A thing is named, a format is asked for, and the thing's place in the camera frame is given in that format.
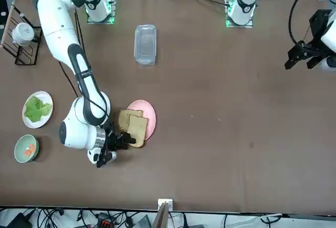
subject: pink plate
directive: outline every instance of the pink plate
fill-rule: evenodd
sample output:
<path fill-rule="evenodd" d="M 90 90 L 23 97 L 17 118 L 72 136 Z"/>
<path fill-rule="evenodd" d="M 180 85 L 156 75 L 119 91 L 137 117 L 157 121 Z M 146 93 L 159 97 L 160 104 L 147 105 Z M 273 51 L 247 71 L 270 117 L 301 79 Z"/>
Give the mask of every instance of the pink plate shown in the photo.
<path fill-rule="evenodd" d="M 154 108 L 145 100 L 137 100 L 128 106 L 127 109 L 143 111 L 143 117 L 148 118 L 145 140 L 153 134 L 156 125 L 156 115 Z"/>

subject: white cup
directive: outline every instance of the white cup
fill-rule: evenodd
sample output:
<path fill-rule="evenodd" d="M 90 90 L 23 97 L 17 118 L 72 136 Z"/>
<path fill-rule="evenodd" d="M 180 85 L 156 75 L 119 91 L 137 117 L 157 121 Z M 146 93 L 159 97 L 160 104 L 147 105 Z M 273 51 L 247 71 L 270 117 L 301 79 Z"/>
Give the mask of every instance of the white cup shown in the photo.
<path fill-rule="evenodd" d="M 24 22 L 17 24 L 12 31 L 13 43 L 18 43 L 20 46 L 28 46 L 34 39 L 35 33 L 33 28 Z"/>

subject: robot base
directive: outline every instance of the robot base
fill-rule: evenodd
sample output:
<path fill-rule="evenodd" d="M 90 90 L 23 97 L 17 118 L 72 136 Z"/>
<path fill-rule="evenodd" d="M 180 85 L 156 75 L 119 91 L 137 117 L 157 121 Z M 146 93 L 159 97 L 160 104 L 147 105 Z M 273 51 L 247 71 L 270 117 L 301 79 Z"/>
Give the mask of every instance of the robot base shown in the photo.
<path fill-rule="evenodd" d="M 249 27 L 249 28 L 252 28 L 253 27 L 253 20 L 252 20 L 252 17 L 253 17 L 253 14 L 251 16 L 251 19 L 250 21 L 245 24 L 245 25 L 238 25 L 236 23 L 234 23 L 230 18 L 229 18 L 229 12 L 231 12 L 231 7 L 232 5 L 234 4 L 235 0 L 224 0 L 224 3 L 225 4 L 229 4 L 230 7 L 225 7 L 225 26 L 226 27 Z"/>

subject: floor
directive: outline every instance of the floor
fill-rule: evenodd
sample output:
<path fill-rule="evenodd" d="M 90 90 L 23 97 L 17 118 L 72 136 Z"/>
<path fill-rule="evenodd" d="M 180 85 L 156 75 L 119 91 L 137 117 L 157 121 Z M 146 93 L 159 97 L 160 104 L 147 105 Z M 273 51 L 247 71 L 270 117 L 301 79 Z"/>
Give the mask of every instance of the floor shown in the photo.
<path fill-rule="evenodd" d="M 0 225 L 6 226 L 8 223 L 19 213 L 24 212 L 26 209 L 9 209 L 4 210 L 0 213 Z M 33 225 L 33 228 L 37 228 L 37 217 L 38 212 L 40 210 L 37 210 L 34 212 L 34 214 L 30 218 L 30 222 Z M 55 214 L 53 217 L 53 221 L 56 223 L 58 227 L 66 227 L 66 228 L 72 228 L 72 227 L 84 227 L 82 220 L 77 221 L 79 210 L 65 210 L 65 213 L 63 216 L 60 216 L 59 214 Z M 111 211 L 110 214 L 114 215 L 119 212 Z M 128 216 L 134 214 L 134 212 L 128 212 Z M 132 219 L 133 223 L 137 224 L 143 217 L 148 215 L 148 218 L 151 223 L 153 223 L 155 219 L 156 213 L 146 213 L 146 212 L 140 212 L 136 214 Z M 183 226 L 183 216 L 179 212 L 172 212 L 171 217 L 174 222 L 171 221 L 171 218 L 169 218 L 168 226 L 167 228 L 178 228 L 180 226 Z M 39 223 L 40 226 L 44 227 L 45 223 L 41 225 L 42 220 L 44 219 L 45 215 L 41 214 Z M 97 223 L 97 219 L 89 212 L 84 211 L 83 212 L 83 218 L 86 225 L 91 224 L 92 227 Z M 189 227 L 195 228 L 221 228 L 223 227 L 223 221 L 224 221 L 225 215 L 223 214 L 195 214 L 195 213 L 186 213 L 186 219 Z M 240 222 L 246 222 L 255 217 L 253 216 L 236 216 L 236 215 L 229 215 L 226 220 L 226 228 L 233 227 L 233 224 L 236 224 L 235 227 L 238 227 L 238 223 Z M 245 225 L 240 225 L 244 228 L 266 228 L 267 225 L 261 222 L 259 219 L 255 220 L 255 222 Z M 117 228 L 124 228 L 126 226 L 115 226 Z M 307 219 L 290 219 L 290 218 L 281 218 L 278 222 L 271 225 L 272 228 L 294 228 L 294 227 L 305 227 L 305 228 L 332 228 L 335 227 L 335 221 L 322 221 L 322 220 L 307 220 Z"/>

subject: white plate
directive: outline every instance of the white plate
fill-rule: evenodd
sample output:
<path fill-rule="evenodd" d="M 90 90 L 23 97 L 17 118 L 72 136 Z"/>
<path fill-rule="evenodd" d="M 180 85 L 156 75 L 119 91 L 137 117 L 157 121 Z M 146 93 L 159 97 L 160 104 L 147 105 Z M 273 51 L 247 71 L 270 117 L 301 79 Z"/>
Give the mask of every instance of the white plate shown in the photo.
<path fill-rule="evenodd" d="M 38 99 L 42 100 L 43 103 L 49 103 L 49 104 L 51 104 L 51 111 L 50 111 L 49 115 L 42 116 L 41 120 L 37 121 L 37 122 L 31 122 L 31 120 L 28 119 L 25 116 L 25 111 L 27 109 L 26 104 L 27 104 L 28 100 L 32 96 L 35 96 Z M 29 128 L 39 128 L 41 126 L 44 126 L 48 122 L 48 120 L 50 119 L 51 114 L 53 114 L 53 109 L 54 109 L 54 104 L 53 104 L 53 100 L 52 100 L 51 96 L 48 93 L 46 93 L 45 91 L 37 91 L 34 94 L 31 94 L 29 96 L 29 98 L 25 102 L 25 105 L 23 106 L 23 110 L 22 110 L 22 119 L 23 119 L 23 122 Z"/>

